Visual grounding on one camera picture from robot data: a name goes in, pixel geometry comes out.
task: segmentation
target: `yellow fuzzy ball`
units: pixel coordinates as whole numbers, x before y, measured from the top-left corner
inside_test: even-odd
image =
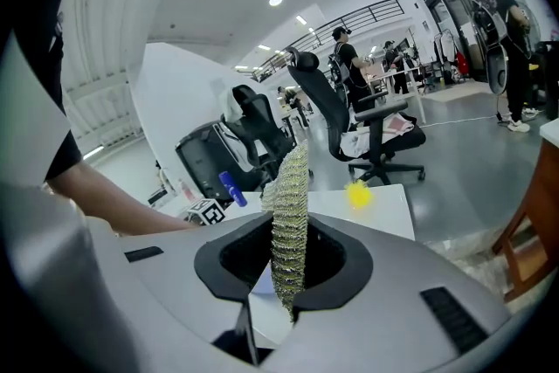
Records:
[[[362,209],[373,200],[373,193],[367,188],[367,184],[361,180],[346,185],[346,192],[349,202],[356,209]]]

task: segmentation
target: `metal railing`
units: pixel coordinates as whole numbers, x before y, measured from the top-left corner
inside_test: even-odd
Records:
[[[403,14],[404,10],[398,0],[382,0],[382,2],[372,3],[359,10],[338,17],[315,29],[312,33],[309,32],[302,38],[297,39],[295,42],[287,45],[286,48],[295,47],[300,52],[312,52],[323,45],[331,45],[334,47],[335,42],[332,38],[332,31],[336,27],[343,27],[346,30],[356,31]],[[255,77],[258,82],[270,78],[274,73],[287,66],[289,54],[285,52],[285,50],[282,50],[281,53],[275,54],[269,58],[261,65],[262,69],[252,72],[253,77]]]

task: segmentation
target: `office chair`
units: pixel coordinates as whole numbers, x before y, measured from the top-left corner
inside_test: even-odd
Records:
[[[248,162],[263,169],[271,179],[278,176],[280,164],[293,148],[293,140],[287,138],[276,126],[268,98],[256,94],[249,86],[233,87],[233,97],[243,109],[243,117],[235,122],[225,120],[223,124],[245,145]],[[255,141],[260,140],[267,155],[259,156]]]
[[[328,124],[328,149],[336,159],[349,162],[355,160],[348,157],[340,150],[342,134],[349,130],[349,112],[340,100],[336,92],[330,87],[328,81],[320,70],[317,70],[319,60],[313,53],[301,52],[289,47],[286,49],[293,54],[291,65],[288,67],[289,73],[295,79],[301,89],[320,109]],[[367,121],[370,128],[370,149],[369,153],[362,155],[361,158],[369,158],[369,162],[351,162],[349,173],[354,174],[355,168],[365,169],[360,179],[367,182],[374,176],[380,177],[385,185],[390,185],[387,173],[398,171],[418,171],[419,180],[425,179],[425,167],[423,165],[403,165],[386,163],[381,160],[384,154],[386,159],[391,159],[398,151],[418,147],[425,143],[425,134],[415,126],[410,132],[400,135],[383,144],[383,119],[388,115],[402,111],[408,107],[405,100],[396,101],[386,106],[369,109],[355,115],[358,122]],[[402,116],[415,125],[416,119],[405,114]]]

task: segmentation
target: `blue marker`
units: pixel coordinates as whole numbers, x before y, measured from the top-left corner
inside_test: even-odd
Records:
[[[219,180],[224,185],[225,189],[229,193],[229,196],[233,198],[238,206],[244,207],[246,205],[246,199],[238,186],[233,182],[231,175],[227,171],[224,171],[219,175]]]

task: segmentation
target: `round ceiling light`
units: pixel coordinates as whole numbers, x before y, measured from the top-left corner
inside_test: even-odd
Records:
[[[270,5],[271,6],[278,6],[282,2],[283,2],[283,0],[270,0]]]

